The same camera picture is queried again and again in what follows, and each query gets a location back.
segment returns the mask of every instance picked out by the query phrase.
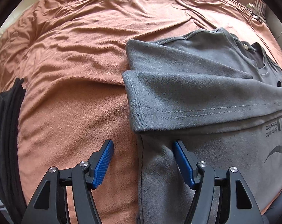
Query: silver screw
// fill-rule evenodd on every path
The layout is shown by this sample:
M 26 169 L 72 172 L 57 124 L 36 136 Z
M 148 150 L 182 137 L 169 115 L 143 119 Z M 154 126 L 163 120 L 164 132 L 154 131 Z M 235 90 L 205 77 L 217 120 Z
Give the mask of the silver screw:
M 200 161 L 200 162 L 198 162 L 198 165 L 199 165 L 200 167 L 206 167 L 206 166 L 207 166 L 207 163 L 204 162 L 204 161 Z
M 88 165 L 88 162 L 87 161 L 81 161 L 80 162 L 80 166 L 81 167 L 86 167 Z
M 238 169 L 236 167 L 231 167 L 230 171 L 233 172 L 233 173 L 236 173 L 238 171 Z
M 54 172 L 56 172 L 56 170 L 57 170 L 56 167 L 50 167 L 50 168 L 49 168 L 49 172 L 50 172 L 50 173 L 54 173 Z

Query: gray t-shirt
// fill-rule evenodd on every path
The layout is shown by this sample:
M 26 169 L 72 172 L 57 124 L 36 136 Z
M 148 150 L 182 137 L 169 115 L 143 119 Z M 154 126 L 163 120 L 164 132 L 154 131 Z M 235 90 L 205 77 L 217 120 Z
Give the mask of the gray t-shirt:
M 126 51 L 131 70 L 122 76 L 138 135 L 139 221 L 185 220 L 194 193 L 173 156 L 177 139 L 214 168 L 236 166 L 265 208 L 282 189 L 281 68 L 258 43 L 223 28 L 154 43 L 129 40 Z

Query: bed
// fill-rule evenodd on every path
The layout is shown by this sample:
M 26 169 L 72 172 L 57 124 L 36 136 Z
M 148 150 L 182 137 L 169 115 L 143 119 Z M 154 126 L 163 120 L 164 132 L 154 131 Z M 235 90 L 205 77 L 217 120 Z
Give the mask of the bed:
M 260 43 L 282 68 L 282 51 L 267 26 L 234 0 L 32 2 L 0 30 L 0 92 L 16 77 L 24 78 L 26 89 L 18 158 L 27 203 L 49 167 L 73 167 L 110 138 L 115 156 L 94 200 L 103 223 L 135 222 L 138 149 L 121 76 L 128 69 L 129 39 L 155 41 L 224 27 L 240 40 Z M 281 189 L 282 182 L 271 199 Z M 68 200 L 76 223 L 71 190 Z M 262 212 L 270 204 L 257 202 Z

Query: blue gripper pad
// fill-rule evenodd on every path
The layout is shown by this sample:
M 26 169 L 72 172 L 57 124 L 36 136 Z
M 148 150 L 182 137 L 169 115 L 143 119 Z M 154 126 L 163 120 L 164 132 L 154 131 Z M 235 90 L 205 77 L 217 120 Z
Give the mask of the blue gripper pad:
M 190 186 L 190 188 L 193 188 L 195 186 L 193 169 L 191 168 L 177 141 L 173 143 L 173 153 L 185 184 Z
M 113 141 L 110 141 L 94 170 L 94 180 L 92 182 L 93 189 L 96 189 L 103 182 L 104 176 L 110 164 L 113 153 L 114 153 L 114 144 Z

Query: gray fabric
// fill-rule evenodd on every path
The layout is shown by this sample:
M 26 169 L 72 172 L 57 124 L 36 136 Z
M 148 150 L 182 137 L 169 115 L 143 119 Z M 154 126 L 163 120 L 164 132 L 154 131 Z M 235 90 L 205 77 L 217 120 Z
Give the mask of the gray fabric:
M 282 145 L 280 67 L 258 43 L 239 41 L 223 28 L 155 43 L 130 40 L 126 51 L 141 223 L 184 222 L 193 192 L 172 153 L 177 139 L 215 168 L 236 166 L 265 208 L 282 189 L 282 154 L 267 159 Z

